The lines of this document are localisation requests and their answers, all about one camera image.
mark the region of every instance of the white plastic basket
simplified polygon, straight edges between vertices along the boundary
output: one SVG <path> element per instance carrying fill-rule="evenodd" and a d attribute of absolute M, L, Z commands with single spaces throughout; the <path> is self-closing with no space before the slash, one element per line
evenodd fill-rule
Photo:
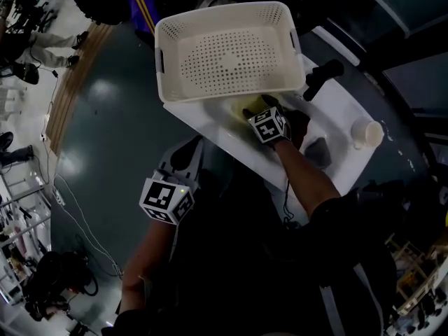
<path fill-rule="evenodd" d="M 160 99 L 299 90 L 305 73 L 288 7 L 236 3 L 166 17 L 155 26 Z"/>

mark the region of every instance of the white mug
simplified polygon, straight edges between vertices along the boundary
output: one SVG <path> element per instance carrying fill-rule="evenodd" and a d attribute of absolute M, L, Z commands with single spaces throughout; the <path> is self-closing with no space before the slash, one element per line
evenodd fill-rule
<path fill-rule="evenodd" d="M 356 149 L 376 148 L 383 141 L 384 131 L 376 120 L 360 117 L 351 126 L 351 136 Z"/>

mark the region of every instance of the dark green floor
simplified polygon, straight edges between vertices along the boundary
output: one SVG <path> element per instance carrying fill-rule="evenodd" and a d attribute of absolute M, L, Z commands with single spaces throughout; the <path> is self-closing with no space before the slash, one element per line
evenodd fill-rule
<path fill-rule="evenodd" d="M 346 72 L 338 81 L 374 119 L 387 124 L 393 139 L 385 138 L 357 185 L 372 179 L 378 183 L 392 179 L 409 182 L 426 175 L 424 160 L 410 131 L 367 78 L 315 35 L 303 36 L 300 42 L 303 53 L 317 64 L 332 58 L 343 61 Z M 92 232 L 122 268 L 150 223 L 138 205 L 145 178 L 152 175 L 168 147 L 193 134 L 162 107 L 152 50 L 140 42 L 129 25 L 117 26 L 82 89 L 64 136 L 57 172 L 71 186 Z M 56 186 L 63 194 L 66 209 L 81 220 L 63 183 L 56 180 Z M 55 202 L 51 223 L 53 250 L 79 249 L 75 235 L 82 236 L 82 232 Z M 113 272 L 106 257 L 89 249 L 104 269 Z M 77 305 L 78 311 L 73 307 L 86 323 L 105 309 L 117 307 L 115 302 L 105 301 L 109 286 L 114 293 L 119 292 L 116 279 L 106 277 L 95 262 L 89 265 L 101 279 L 103 290 L 102 299 L 92 299 L 91 305 Z"/>

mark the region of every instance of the white cube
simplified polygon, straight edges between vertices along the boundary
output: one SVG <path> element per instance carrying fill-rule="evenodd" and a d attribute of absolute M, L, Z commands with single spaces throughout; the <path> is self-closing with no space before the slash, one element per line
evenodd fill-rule
<path fill-rule="evenodd" d="M 147 178 L 139 204 L 151 218 L 178 225 L 194 203 L 190 187 Z"/>
<path fill-rule="evenodd" d="M 248 119 L 262 143 L 278 137 L 287 137 L 286 121 L 276 107 L 272 107 Z"/>

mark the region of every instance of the perforated basket bottom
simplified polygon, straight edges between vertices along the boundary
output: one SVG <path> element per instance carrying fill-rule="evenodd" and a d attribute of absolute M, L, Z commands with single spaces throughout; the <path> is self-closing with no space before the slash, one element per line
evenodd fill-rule
<path fill-rule="evenodd" d="M 272 27 L 234 29 L 179 42 L 187 98 L 286 88 L 279 40 Z"/>

